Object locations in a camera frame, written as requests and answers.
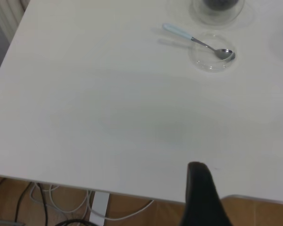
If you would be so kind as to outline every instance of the white table leg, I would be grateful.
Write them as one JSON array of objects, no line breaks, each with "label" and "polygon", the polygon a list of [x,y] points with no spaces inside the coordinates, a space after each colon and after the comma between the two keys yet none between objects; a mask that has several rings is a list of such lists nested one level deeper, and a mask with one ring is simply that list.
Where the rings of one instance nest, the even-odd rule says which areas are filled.
[{"label": "white table leg", "polygon": [[[106,192],[95,192],[91,209],[105,216],[106,211],[107,211],[108,201],[109,201],[109,195],[110,194]],[[105,223],[104,218],[101,218],[92,212],[90,213],[89,221],[98,226],[104,226],[104,223]]]}]

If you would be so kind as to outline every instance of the table top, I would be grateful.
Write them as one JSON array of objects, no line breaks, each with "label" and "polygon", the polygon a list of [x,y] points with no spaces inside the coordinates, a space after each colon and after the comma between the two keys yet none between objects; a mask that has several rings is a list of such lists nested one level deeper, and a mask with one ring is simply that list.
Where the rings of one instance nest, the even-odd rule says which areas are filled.
[{"label": "table top", "polygon": [[246,1],[223,73],[187,40],[190,0],[32,0],[0,68],[0,175],[183,202],[187,164],[221,197],[283,202],[283,0]]}]

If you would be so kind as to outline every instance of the wooden floor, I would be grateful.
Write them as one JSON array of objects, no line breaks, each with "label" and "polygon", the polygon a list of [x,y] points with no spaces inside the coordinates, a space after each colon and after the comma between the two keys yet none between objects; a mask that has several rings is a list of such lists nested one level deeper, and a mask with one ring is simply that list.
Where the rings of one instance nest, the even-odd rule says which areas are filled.
[{"label": "wooden floor", "polygon": [[[0,219],[14,220],[17,200],[27,184],[25,181],[13,179],[7,179],[2,184],[0,187]],[[70,210],[84,199],[85,194],[84,190],[60,187],[53,192],[53,199],[60,208]],[[34,197],[41,200],[37,189]],[[149,200],[145,199],[112,194],[107,216],[117,218],[128,215],[139,210],[148,202]],[[283,205],[238,198],[228,198],[222,203],[234,226],[283,226]],[[106,226],[176,226],[181,219],[183,209],[184,206],[181,204],[155,201],[140,214],[122,221],[106,221]],[[48,210],[49,226],[54,226],[64,220],[64,217],[56,211]],[[75,214],[68,214],[68,217],[81,218],[84,210],[83,206]],[[43,207],[30,200],[29,192],[26,193],[21,204],[18,221],[28,226],[44,225]]]}]

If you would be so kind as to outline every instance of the glass bowl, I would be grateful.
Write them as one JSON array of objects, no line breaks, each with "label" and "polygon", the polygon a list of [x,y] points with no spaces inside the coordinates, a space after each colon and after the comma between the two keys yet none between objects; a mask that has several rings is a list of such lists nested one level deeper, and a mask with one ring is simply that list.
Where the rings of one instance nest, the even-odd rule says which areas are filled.
[{"label": "glass bowl", "polygon": [[221,36],[219,32],[204,32],[196,37],[198,40],[206,43],[214,49],[230,49],[235,53],[235,59],[232,59],[233,53],[224,60],[218,58],[215,53],[207,47],[196,42],[192,42],[189,51],[191,61],[200,69],[208,72],[221,72],[230,67],[237,58],[237,51],[234,45]]},{"label": "glass bowl", "polygon": [[193,13],[205,24],[225,25],[241,12],[245,0],[192,0]]}]

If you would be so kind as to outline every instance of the spoon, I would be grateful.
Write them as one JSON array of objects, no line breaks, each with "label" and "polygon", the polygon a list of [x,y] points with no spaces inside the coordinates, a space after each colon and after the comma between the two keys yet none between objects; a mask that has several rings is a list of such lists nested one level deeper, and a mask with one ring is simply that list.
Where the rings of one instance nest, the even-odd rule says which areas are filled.
[{"label": "spoon", "polygon": [[188,34],[187,32],[181,30],[180,28],[172,25],[172,24],[162,24],[163,29],[172,32],[173,34],[179,35],[180,37],[183,37],[185,39],[194,41],[202,46],[205,46],[207,48],[209,48],[210,50],[214,51],[215,55],[222,59],[225,60],[228,57],[231,57],[230,60],[234,60],[236,55],[233,51],[229,50],[229,49],[225,49],[225,48],[221,48],[221,49],[214,49],[212,47],[210,47],[209,45],[203,43],[202,41],[199,41],[198,39],[192,37],[190,34]]}]

